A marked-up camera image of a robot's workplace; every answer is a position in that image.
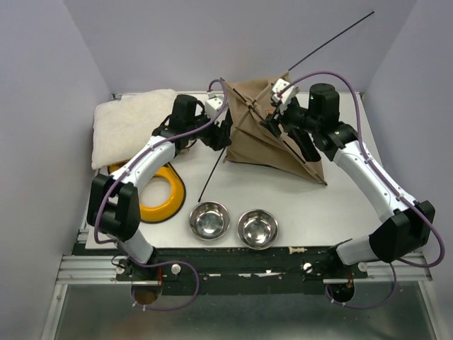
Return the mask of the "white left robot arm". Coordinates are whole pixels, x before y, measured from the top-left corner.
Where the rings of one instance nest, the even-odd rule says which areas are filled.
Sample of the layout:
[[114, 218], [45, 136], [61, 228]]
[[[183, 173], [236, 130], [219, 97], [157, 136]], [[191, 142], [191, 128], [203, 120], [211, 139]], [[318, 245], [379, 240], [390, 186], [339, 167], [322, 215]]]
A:
[[178, 94], [171, 114], [151, 134], [145, 146], [106, 176], [98, 174], [91, 183], [87, 223], [94, 233], [108, 235], [134, 259], [133, 272], [142, 280], [156, 274], [155, 250], [139, 229], [139, 192], [164, 165], [172, 161], [191, 140], [201, 140], [214, 151], [230, 145], [231, 122], [218, 117], [227, 107], [225, 98], [210, 94], [205, 102]]

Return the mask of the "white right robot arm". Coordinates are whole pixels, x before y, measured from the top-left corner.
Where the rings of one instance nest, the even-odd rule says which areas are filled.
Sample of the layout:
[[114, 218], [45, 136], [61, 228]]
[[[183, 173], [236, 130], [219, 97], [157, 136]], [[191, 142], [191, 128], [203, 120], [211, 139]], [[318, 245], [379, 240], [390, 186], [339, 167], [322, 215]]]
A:
[[404, 191], [369, 153], [360, 127], [340, 121], [340, 95], [334, 86], [311, 86], [306, 108], [300, 106], [293, 83], [278, 79], [270, 92], [275, 111], [260, 124], [275, 137], [286, 132], [310, 161], [325, 154], [353, 180], [381, 222], [373, 233], [335, 247], [335, 254], [325, 262], [331, 276], [340, 278], [362, 261], [401, 261], [426, 245], [435, 216], [433, 205]]

